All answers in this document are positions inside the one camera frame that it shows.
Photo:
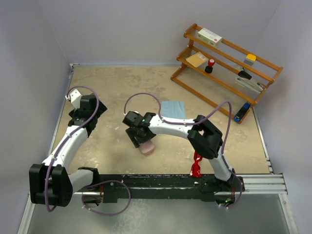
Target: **white box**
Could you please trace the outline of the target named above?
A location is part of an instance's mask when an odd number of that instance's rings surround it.
[[[209,31],[207,28],[202,28],[198,32],[198,38],[214,48],[222,42],[222,37]]]

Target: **gray wall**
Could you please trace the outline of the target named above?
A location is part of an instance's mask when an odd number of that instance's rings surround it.
[[[70,62],[173,64],[194,22],[252,51],[281,0],[38,0]]]
[[[284,66],[257,113],[274,172],[284,173],[302,234],[310,234],[312,228],[311,38],[311,0],[283,0],[255,49]]]
[[[69,62],[36,0],[0,1],[1,233],[18,231],[28,170],[47,156]]]

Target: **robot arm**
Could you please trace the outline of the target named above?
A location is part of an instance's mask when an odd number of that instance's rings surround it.
[[[214,175],[222,181],[232,180],[232,166],[221,154],[222,133],[209,121],[199,125],[186,125],[186,123],[199,122],[204,116],[197,116],[196,119],[173,119],[166,118],[170,122],[180,122],[183,125],[168,124],[163,122],[155,113],[146,113],[141,116],[136,112],[128,112],[123,123],[129,128],[126,133],[136,148],[140,144],[152,139],[157,134],[167,134],[188,139],[194,150],[202,157],[209,160]]]
[[[31,201],[36,204],[45,204],[45,177],[48,166],[55,159],[56,152],[58,155],[52,165],[48,183],[50,205],[67,206],[74,192],[99,181],[99,174],[95,168],[80,167],[71,175],[67,174],[67,169],[80,146],[94,130],[98,118],[107,108],[102,102],[99,102],[95,116],[85,126],[77,130],[94,113],[97,100],[94,95],[81,95],[77,89],[72,91],[69,97],[75,109],[69,113],[72,119],[68,123],[64,137],[42,164],[33,164],[29,170]]]

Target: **pink sponge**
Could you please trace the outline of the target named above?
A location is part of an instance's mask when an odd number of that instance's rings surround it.
[[[143,155],[149,155],[154,151],[154,148],[155,148],[154,144],[152,143],[151,140],[149,140],[141,144],[138,149],[141,151]]]

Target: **wooden shelf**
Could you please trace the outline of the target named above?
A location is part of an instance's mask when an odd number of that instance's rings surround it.
[[[241,98],[245,99],[248,103],[251,104],[249,110],[247,111],[247,113],[244,115],[244,117],[240,120],[239,123],[241,123],[244,118],[246,117],[246,115],[249,113],[249,111],[259,102],[259,100],[262,98],[262,96],[264,95],[264,93],[266,92],[266,90],[268,89],[268,87],[277,79],[277,77],[280,75],[280,73],[283,70],[283,67],[279,67],[257,55],[256,56],[256,61],[261,62],[262,64],[271,67],[272,69],[276,70],[276,74],[273,77],[269,77],[268,75],[254,69],[253,67],[248,66],[247,64],[233,58],[232,56],[206,44],[205,42],[201,41],[199,38],[197,38],[196,35],[196,31],[201,30],[202,28],[199,27],[197,24],[193,24],[191,27],[189,27],[185,33],[184,33],[184,37],[189,39],[189,43],[187,45],[187,47],[177,56],[177,60],[180,61],[182,63],[182,65],[178,68],[178,70],[171,76],[171,80],[173,80],[174,82],[176,82],[177,84],[179,84],[180,86],[182,86],[183,88],[187,89],[188,91],[190,91],[191,93],[193,93],[194,95],[196,95],[197,97],[199,97],[200,99],[202,99],[203,101],[207,102],[208,104],[210,104],[213,107],[218,106],[218,104],[214,103],[213,101],[209,100],[208,98],[206,98],[205,96],[203,96],[202,94],[200,94],[199,92],[197,92],[196,90],[192,89],[190,86],[186,85],[185,83],[183,83],[182,81],[177,79],[177,76],[186,68],[186,67],[190,67],[192,69],[194,69],[195,71],[203,74],[205,77],[215,81],[216,83],[222,85],[224,88],[228,89],[229,91],[235,93],[236,95],[240,96]],[[243,67],[249,71],[251,71],[252,73],[260,76],[261,78],[265,79],[266,81],[268,81],[268,84],[264,85],[262,84],[265,88],[264,90],[258,95],[258,97],[254,100],[250,97],[248,97],[247,95],[241,93],[240,91],[238,91],[237,89],[231,87],[230,85],[226,84],[225,82],[219,80],[218,78],[214,77],[211,74],[206,73],[205,71],[201,70],[198,67],[194,67],[192,66],[189,62],[186,61],[186,57],[188,57],[189,55],[191,55],[192,51],[196,51],[196,52],[201,52],[205,57],[207,57],[208,59],[214,59],[215,62],[219,65],[221,65],[222,67],[228,69],[229,71],[238,74],[239,70],[235,69],[234,67],[231,67],[229,65],[227,65],[226,63],[222,62],[221,60],[213,57],[212,55],[208,54],[207,52],[197,48],[194,46],[194,42],[204,46],[207,49],[210,49],[214,52],[216,52],[217,54],[223,56],[224,58],[236,63],[237,65],[239,65],[240,67]],[[222,43],[243,53],[243,54],[252,54],[251,52],[249,52],[248,50],[245,50],[241,47],[239,47],[238,45],[233,44],[232,42],[226,40],[226,39],[222,39]],[[229,112],[224,109],[224,108],[220,108],[220,111],[226,115],[229,115]]]
[[[206,73],[205,71],[199,69],[198,67],[192,66],[192,65],[191,65],[190,63],[188,63],[185,59],[183,59],[183,58],[178,58],[178,61],[184,63],[185,65],[187,65],[187,66],[189,66],[189,67],[191,67],[191,68],[193,68],[195,71],[198,71],[199,73],[203,74],[203,75],[206,76],[207,78],[212,79],[212,80],[215,81],[216,83],[222,85],[222,86],[225,87],[226,89],[232,91],[232,92],[235,93],[236,95],[238,95],[238,96],[240,96],[241,98],[245,99],[247,102],[249,102],[249,103],[255,105],[255,101],[252,100],[250,97],[248,97],[248,96],[242,94],[241,92],[239,92],[239,91],[236,90],[235,88],[232,88],[232,87],[229,86],[228,84],[226,84],[226,83],[224,83],[223,81],[221,81],[221,80],[215,78],[214,76],[212,76],[212,75]]]

